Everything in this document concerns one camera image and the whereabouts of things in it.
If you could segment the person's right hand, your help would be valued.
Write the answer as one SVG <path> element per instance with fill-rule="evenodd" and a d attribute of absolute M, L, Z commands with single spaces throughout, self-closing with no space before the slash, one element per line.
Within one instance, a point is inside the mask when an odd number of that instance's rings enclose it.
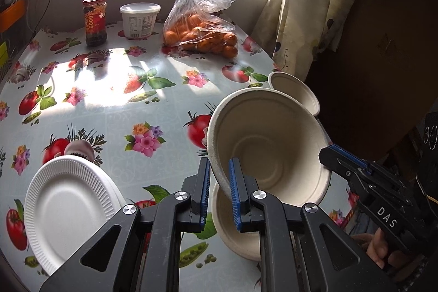
<path fill-rule="evenodd" d="M 403 252 L 389 251 L 385 234 L 380 228 L 374 234 L 360 233 L 352 235 L 351 238 L 381 269 L 385 266 L 401 268 L 408 261 Z"/>

